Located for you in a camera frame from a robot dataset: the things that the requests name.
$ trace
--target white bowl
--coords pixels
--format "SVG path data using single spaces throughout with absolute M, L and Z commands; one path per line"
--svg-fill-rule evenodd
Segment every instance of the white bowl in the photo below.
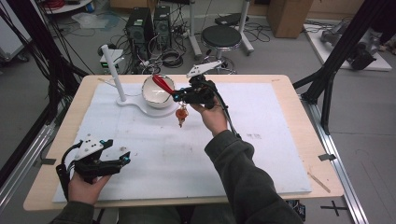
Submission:
M 175 83 L 170 77 L 163 75 L 159 76 L 163 78 L 163 80 L 172 90 L 175 89 Z M 155 84 L 155 82 L 152 80 L 152 76 L 146 78 L 145 82 L 143 83 L 142 95 L 147 104 L 154 108 L 165 108 L 174 102 L 172 96 L 168 92 L 164 91 L 161 87 Z

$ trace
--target gray floor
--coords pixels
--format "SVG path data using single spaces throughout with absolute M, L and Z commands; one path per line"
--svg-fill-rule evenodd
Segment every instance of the gray floor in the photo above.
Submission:
M 66 38 L 95 74 L 101 74 L 100 57 L 96 51 L 109 43 L 114 35 L 122 35 L 125 21 L 112 18 L 114 27 L 105 30 L 79 30 L 67 24 L 67 14 L 62 17 L 62 27 L 72 31 Z M 251 17 L 249 22 L 267 25 L 265 18 Z M 197 20 L 197 31 L 203 19 Z M 214 17 L 205 20 L 205 26 L 214 24 Z M 238 74 L 284 74 L 292 82 L 316 72 L 321 63 L 305 34 L 296 39 L 274 38 L 264 31 L 271 41 L 252 42 L 254 52 L 246 55 L 243 49 L 227 53 L 236 64 Z M 164 68 L 165 74 L 186 74 L 194 60 L 190 43 L 185 41 L 184 64 L 178 69 Z M 396 67 L 396 56 L 389 52 L 380 55 Z M 74 63 L 85 69 L 72 54 Z M 12 62 L 0 68 L 0 166 L 22 140 L 47 104 L 48 82 L 42 77 L 34 62 Z M 341 155 L 349 178 L 356 190 L 364 212 L 371 223 L 396 223 L 396 72 L 351 71 L 340 69 L 333 87 L 330 131 Z M 302 93 L 307 87 L 297 90 Z M 22 204 L 38 169 L 33 167 L 18 187 L 17 192 L 0 215 L 0 223 L 46 223 L 59 211 L 26 212 Z M 343 198 L 302 200 L 306 205 L 305 223 L 353 223 L 348 211 L 322 209 L 321 206 L 346 207 Z M 105 212 L 102 223 L 114 223 L 116 210 Z

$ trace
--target white board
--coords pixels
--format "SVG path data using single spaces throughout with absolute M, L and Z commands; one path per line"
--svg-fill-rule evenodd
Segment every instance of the white board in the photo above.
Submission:
M 220 83 L 217 87 L 235 129 L 255 147 L 255 164 L 274 179 L 277 192 L 310 192 L 271 84 Z M 136 95 L 141 85 L 123 84 L 123 88 L 126 94 Z M 211 133 L 196 111 L 188 106 L 190 114 L 180 128 L 174 115 L 150 118 L 135 107 L 117 106 L 118 97 L 117 90 L 107 84 L 97 87 L 75 141 L 88 133 L 96 139 L 114 139 L 102 161 L 131 151 L 131 162 L 111 177 L 100 201 L 225 196 L 219 175 L 204 152 Z M 66 164 L 72 158 L 73 151 Z M 60 186 L 53 201 L 65 201 Z
M 311 25 L 311 24 L 305 24 L 304 28 L 307 30 L 318 30 L 320 26 L 317 25 Z M 322 64 L 326 62 L 326 60 L 329 58 L 330 53 L 334 49 L 332 44 L 330 43 L 323 43 L 320 41 L 320 37 L 322 34 L 322 31 L 319 32 L 307 32 L 306 33 L 312 46 L 315 49 L 315 52 L 317 53 L 320 61 Z M 370 71 L 390 71 L 392 67 L 378 54 L 375 53 L 373 55 L 374 58 L 376 58 L 376 61 L 373 61 L 370 63 L 367 67 L 365 67 L 363 70 L 370 70 Z M 341 65 L 341 68 L 345 69 L 353 69 L 352 66 L 349 64 L 349 62 L 345 61 L 343 65 Z

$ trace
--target chair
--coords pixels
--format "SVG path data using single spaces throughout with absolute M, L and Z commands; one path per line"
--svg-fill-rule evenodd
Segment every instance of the chair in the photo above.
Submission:
M 205 47 L 209 48 L 202 63 L 220 60 L 221 65 L 215 68 L 218 74 L 221 74 L 222 71 L 227 71 L 228 74 L 236 74 L 233 61 L 223 57 L 222 52 L 239 48 L 242 36 L 237 30 L 225 25 L 209 26 L 202 31 L 201 41 Z M 209 56 L 212 50 L 216 51 L 216 56 Z

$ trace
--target human hand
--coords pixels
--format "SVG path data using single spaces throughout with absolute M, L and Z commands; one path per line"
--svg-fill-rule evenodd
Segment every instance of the human hand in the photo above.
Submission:
M 84 181 L 81 175 L 74 172 L 69 183 L 69 201 L 96 204 L 100 191 L 105 186 L 111 175 L 95 178 L 93 184 Z
M 219 105 L 219 101 L 214 97 L 215 106 L 207 109 L 202 105 L 191 105 L 193 109 L 198 111 L 204 122 L 206 128 L 212 132 L 213 136 L 227 130 L 227 119 L 225 118 L 224 111 Z

